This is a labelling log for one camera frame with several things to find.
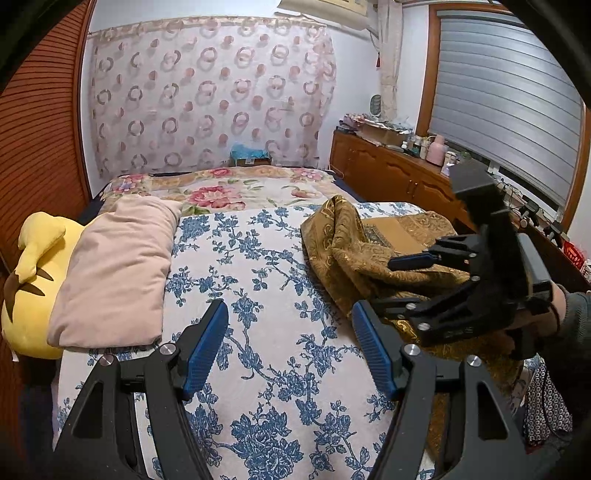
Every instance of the patterned cloth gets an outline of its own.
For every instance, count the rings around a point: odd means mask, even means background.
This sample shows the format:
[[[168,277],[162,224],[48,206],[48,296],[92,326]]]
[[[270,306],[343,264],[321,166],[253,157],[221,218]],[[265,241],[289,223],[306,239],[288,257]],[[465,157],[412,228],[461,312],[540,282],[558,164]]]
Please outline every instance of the patterned cloth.
[[[101,195],[100,213],[110,212],[123,195],[155,195],[183,202],[182,216],[289,205],[321,205],[333,195],[354,202],[334,178],[313,168],[231,167],[200,170],[174,177],[124,175]]]
[[[357,205],[362,217],[420,213],[406,203]],[[186,405],[214,479],[367,478],[392,420],[345,320],[309,270],[300,225],[317,206],[181,219],[164,295],[163,342],[224,299],[230,324],[204,390]],[[148,355],[153,346],[114,351]],[[102,351],[65,351],[63,426]],[[148,473],[161,476],[147,405],[136,398]],[[418,478],[433,475],[423,460]]]
[[[530,445],[540,445],[550,437],[551,430],[546,423],[546,417],[552,429],[559,435],[573,431],[573,418],[550,376],[546,374],[544,360],[540,358],[527,391],[525,437]]]
[[[366,229],[372,230],[380,242],[370,242]],[[391,271],[388,268],[390,258],[421,252],[433,245],[438,237],[455,234],[449,220],[435,212],[362,222],[354,205],[335,196],[306,219],[301,234],[314,273],[345,316],[349,316],[358,300],[390,296],[433,297],[448,293],[469,278],[466,272],[442,265],[412,271]],[[406,320],[393,320],[392,323],[404,342],[420,344]],[[432,355],[455,361],[462,361],[470,354],[478,355],[506,397],[513,389],[521,365],[521,362],[499,354],[488,335],[424,349]],[[446,411],[447,396],[437,394],[427,437],[427,447],[434,454],[439,452]]]
[[[184,17],[92,35],[88,98],[100,176],[226,166],[232,147],[318,167],[336,86],[325,25],[307,18]]]

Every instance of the wooden wardrobe door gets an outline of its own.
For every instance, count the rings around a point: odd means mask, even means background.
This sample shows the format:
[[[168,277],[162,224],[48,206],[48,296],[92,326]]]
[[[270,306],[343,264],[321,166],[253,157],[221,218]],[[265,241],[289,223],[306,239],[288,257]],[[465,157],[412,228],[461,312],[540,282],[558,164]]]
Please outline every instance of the wooden wardrobe door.
[[[9,270],[28,215],[75,219],[89,202],[79,104],[90,3],[40,41],[0,96],[0,254]]]

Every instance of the polka dot curtain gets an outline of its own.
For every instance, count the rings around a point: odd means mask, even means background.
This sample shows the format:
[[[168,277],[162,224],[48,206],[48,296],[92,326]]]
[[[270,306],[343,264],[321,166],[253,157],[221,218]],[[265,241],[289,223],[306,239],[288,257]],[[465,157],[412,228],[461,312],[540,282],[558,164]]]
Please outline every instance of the polka dot curtain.
[[[318,166],[336,83],[324,25],[288,18],[191,17],[93,36],[90,105],[101,176],[228,164],[232,146],[274,164]]]

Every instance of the floral quilt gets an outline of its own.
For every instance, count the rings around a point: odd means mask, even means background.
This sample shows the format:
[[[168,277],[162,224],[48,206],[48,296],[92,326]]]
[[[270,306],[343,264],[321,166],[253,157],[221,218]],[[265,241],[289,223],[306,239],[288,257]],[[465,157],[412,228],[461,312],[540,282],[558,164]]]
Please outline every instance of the floral quilt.
[[[356,207],[362,218],[422,212],[408,203]],[[394,406],[376,390],[350,321],[302,251],[300,225],[317,208],[220,212],[179,223],[161,341],[176,341],[213,299],[230,313],[207,383],[186,405],[216,480],[365,480],[384,442]],[[126,360],[154,348],[111,352]],[[56,435],[102,354],[64,351]],[[146,399],[135,400],[148,474],[162,478]],[[417,479],[433,475],[425,454]]]
[[[174,177],[124,175],[112,180],[101,195],[100,213],[108,212],[126,194],[155,195],[183,202],[182,216],[290,205],[322,205],[340,194],[334,178],[313,168],[261,165],[201,170]]]

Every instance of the human hand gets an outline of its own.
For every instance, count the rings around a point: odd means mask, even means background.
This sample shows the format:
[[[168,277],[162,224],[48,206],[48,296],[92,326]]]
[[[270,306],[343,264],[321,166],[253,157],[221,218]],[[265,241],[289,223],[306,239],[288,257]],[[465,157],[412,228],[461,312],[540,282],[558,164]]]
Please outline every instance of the human hand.
[[[532,315],[527,309],[517,311],[513,323],[504,330],[491,334],[492,343],[503,353],[509,355],[515,349],[513,338],[507,335],[508,330],[523,328],[534,337],[548,337],[558,332],[558,326],[566,315],[566,298],[562,289],[552,282],[552,305],[556,313],[550,309],[541,315]]]

